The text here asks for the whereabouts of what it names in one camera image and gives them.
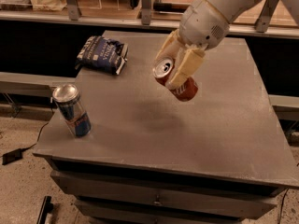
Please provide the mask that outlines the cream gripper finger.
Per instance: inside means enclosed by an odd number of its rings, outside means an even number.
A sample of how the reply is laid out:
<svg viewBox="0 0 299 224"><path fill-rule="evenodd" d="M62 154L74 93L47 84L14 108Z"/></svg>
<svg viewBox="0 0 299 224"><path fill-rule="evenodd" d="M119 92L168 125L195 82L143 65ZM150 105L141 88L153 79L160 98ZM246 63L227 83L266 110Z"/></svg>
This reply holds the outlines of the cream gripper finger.
<svg viewBox="0 0 299 224"><path fill-rule="evenodd" d="M162 59L171 58L173 64L179 66L183 59L185 49L185 43L179 36L179 31L175 30L164 41L164 44L156 55L153 65L156 66Z"/></svg>
<svg viewBox="0 0 299 224"><path fill-rule="evenodd" d="M165 86L169 90L180 87L190 76L192 76L199 66L203 63L205 51L197 47L189 47L185 49L183 59L179 66L171 72Z"/></svg>

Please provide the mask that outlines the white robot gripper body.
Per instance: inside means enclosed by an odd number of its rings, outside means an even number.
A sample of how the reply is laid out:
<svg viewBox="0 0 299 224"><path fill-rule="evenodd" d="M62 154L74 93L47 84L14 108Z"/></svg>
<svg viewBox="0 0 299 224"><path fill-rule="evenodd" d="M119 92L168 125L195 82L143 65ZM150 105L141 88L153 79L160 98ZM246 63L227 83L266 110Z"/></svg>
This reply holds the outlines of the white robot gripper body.
<svg viewBox="0 0 299 224"><path fill-rule="evenodd" d="M178 33L185 44L216 48L229 32L229 23L206 0L194 0L183 13Z"/></svg>

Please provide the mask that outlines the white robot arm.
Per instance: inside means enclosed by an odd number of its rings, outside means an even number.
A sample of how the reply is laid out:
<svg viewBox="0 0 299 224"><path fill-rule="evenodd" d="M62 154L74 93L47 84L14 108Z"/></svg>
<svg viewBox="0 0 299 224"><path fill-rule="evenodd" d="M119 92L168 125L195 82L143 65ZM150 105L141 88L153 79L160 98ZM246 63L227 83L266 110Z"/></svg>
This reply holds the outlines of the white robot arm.
<svg viewBox="0 0 299 224"><path fill-rule="evenodd" d="M156 59L175 60L175 70L166 81L169 90L180 87L195 73L205 51L217 47L230 25L244 11L262 0L193 0L183 13L179 28L164 41ZM299 0L280 0L299 23Z"/></svg>

